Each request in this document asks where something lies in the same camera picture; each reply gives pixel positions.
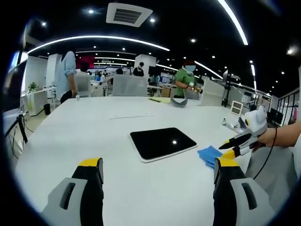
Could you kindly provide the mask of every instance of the black shirt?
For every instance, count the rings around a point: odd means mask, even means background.
[[[134,76],[139,76],[139,77],[143,77],[144,76],[144,72],[143,69],[141,69],[141,71],[138,71],[138,68],[135,67],[134,71],[133,71]]]

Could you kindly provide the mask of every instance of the blue cloth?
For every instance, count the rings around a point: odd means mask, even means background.
[[[215,159],[222,156],[222,153],[212,146],[199,150],[198,154],[199,157],[206,162],[206,165],[212,168],[214,168]]]
[[[57,75],[56,75],[56,96],[60,100],[62,95],[71,90],[68,81],[68,76],[76,74],[75,55],[72,51],[69,51],[64,59],[59,62]]]

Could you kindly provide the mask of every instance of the air vent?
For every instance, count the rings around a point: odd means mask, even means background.
[[[110,3],[108,5],[106,22],[110,24],[123,24],[140,27],[152,14],[152,10],[140,6],[122,3]]]

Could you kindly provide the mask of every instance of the white table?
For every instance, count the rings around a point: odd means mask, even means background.
[[[227,108],[198,104],[189,100],[185,108],[176,108],[145,97],[69,99],[41,123],[24,147],[16,166],[21,189],[42,211],[48,194],[71,177],[81,161],[101,156],[105,226],[211,226],[214,171],[197,150],[218,148],[235,135],[221,121],[238,117]],[[145,117],[121,118],[133,115]],[[198,147],[142,163],[129,133],[168,127],[177,127]],[[238,158],[243,171],[249,159],[250,154]]]

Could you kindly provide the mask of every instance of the person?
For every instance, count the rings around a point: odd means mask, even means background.
[[[294,147],[301,134],[301,121],[294,124],[277,128],[277,137],[274,146]],[[267,128],[267,130],[258,138],[260,143],[267,147],[272,147],[276,135],[275,128]]]
[[[258,137],[258,142],[265,144],[267,147],[295,147],[293,149],[294,166],[297,177],[301,177],[301,121],[294,124],[277,128],[267,128],[267,130]],[[253,152],[259,151],[260,145],[253,149]]]
[[[121,68],[118,68],[116,70],[116,74],[123,74],[123,70]],[[110,95],[110,94],[112,94],[112,91],[113,91],[113,83],[114,83],[113,76],[107,77],[106,81],[108,83],[108,93],[107,93],[107,95]]]
[[[108,76],[107,70],[104,70],[103,75],[105,78]]]
[[[70,50],[62,55],[58,66],[56,77],[57,98],[64,103],[67,99],[73,98],[77,94],[74,76],[76,74],[76,64],[74,51]]]
[[[133,71],[134,76],[139,76],[139,77],[144,76],[144,72],[143,72],[143,69],[142,69],[143,66],[144,66],[144,63],[140,62],[138,67],[135,67],[135,69]]]
[[[187,60],[175,75],[175,85],[177,86],[174,98],[184,98],[185,90],[196,89],[194,86],[193,71],[196,68],[194,61]]]

